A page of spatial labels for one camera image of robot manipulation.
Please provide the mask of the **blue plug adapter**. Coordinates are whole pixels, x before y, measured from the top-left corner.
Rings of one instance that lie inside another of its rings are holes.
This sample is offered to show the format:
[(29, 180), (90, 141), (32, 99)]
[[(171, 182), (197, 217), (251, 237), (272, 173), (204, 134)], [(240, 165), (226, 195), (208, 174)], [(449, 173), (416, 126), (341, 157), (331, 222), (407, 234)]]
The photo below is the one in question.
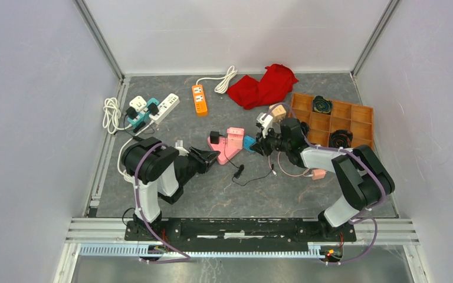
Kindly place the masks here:
[(251, 136), (249, 136), (249, 135), (246, 135), (246, 136), (244, 136), (244, 138), (243, 138), (243, 143), (242, 143), (243, 148), (244, 148), (245, 150), (247, 150), (248, 152), (250, 152), (250, 153), (254, 153), (255, 150), (253, 150), (253, 149), (251, 148), (251, 146), (253, 146), (253, 145), (255, 144), (255, 142), (256, 142), (256, 140), (255, 140), (253, 137), (251, 137)]

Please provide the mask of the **beige cube plug adapter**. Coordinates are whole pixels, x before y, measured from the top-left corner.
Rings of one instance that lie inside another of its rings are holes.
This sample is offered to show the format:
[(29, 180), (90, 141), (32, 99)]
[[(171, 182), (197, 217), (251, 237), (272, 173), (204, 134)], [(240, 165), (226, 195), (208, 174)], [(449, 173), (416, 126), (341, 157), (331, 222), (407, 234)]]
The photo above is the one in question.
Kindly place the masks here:
[(279, 123), (282, 119), (286, 118), (287, 112), (282, 104), (279, 105), (270, 105), (269, 110), (271, 110), (270, 115), (273, 117), (274, 123)]

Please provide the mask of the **pink power strip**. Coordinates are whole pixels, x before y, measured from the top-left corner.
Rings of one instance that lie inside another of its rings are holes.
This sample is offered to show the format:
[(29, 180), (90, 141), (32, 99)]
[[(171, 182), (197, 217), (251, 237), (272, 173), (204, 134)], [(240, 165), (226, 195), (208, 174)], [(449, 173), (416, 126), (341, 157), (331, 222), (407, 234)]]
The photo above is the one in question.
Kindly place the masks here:
[(216, 157), (217, 162), (220, 165), (225, 165), (231, 160), (233, 157), (235, 157), (239, 152), (241, 152), (241, 149), (233, 148), (227, 146), (227, 138), (226, 137), (219, 137), (219, 142), (217, 144), (211, 142), (211, 138), (207, 138), (207, 143), (209, 148), (212, 151), (218, 151), (220, 154)]

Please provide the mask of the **pink cube socket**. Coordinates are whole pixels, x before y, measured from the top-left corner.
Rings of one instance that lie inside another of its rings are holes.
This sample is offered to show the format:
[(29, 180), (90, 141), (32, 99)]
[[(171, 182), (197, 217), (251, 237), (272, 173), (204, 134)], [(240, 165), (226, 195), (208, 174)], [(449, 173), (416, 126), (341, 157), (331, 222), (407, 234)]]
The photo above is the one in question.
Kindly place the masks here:
[(242, 150), (245, 130), (238, 127), (229, 127), (226, 133), (226, 146), (230, 149)]

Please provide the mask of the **pink plug adapter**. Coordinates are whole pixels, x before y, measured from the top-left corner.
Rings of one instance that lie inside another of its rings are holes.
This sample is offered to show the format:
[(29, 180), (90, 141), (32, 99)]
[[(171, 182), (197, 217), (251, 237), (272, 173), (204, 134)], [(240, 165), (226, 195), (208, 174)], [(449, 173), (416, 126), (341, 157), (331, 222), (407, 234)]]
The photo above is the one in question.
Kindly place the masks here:
[(313, 180), (323, 179), (326, 176), (327, 171), (323, 169), (313, 169), (311, 171), (311, 178)]

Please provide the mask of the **orange power strip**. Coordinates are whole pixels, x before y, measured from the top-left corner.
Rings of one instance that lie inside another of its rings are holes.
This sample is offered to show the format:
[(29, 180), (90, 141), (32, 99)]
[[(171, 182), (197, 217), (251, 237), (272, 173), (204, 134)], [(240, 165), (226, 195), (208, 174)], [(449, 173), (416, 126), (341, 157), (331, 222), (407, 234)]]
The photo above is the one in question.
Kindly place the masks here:
[(208, 108), (202, 84), (196, 84), (192, 87), (192, 95), (197, 116), (206, 116), (208, 114)]

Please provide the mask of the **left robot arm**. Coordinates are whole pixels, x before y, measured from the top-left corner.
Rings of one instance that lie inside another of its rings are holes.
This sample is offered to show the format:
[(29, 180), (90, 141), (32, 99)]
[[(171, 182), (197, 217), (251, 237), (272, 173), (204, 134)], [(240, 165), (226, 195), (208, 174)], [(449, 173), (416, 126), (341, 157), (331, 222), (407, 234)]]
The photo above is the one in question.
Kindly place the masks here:
[(134, 188), (135, 214), (141, 222), (142, 236), (155, 240), (162, 232), (158, 199), (176, 203), (183, 195), (184, 186), (195, 175), (207, 173), (219, 155), (219, 151), (195, 147), (182, 153), (155, 137), (139, 139), (123, 150), (121, 163)]

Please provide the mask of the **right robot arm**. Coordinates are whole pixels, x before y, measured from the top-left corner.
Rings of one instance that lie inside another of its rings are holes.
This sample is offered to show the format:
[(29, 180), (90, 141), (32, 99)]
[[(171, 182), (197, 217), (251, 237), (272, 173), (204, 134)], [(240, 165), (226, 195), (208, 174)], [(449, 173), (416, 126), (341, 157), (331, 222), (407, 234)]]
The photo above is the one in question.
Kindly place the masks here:
[(280, 121), (280, 132), (273, 128), (273, 117), (261, 113), (256, 126), (260, 129), (252, 150), (270, 156), (285, 153), (291, 164), (306, 169), (323, 169), (334, 173), (341, 196), (318, 215), (317, 233), (331, 241), (345, 223), (351, 223), (363, 211), (381, 204), (395, 190), (395, 183), (371, 147), (333, 148), (311, 144), (309, 125), (297, 118)]

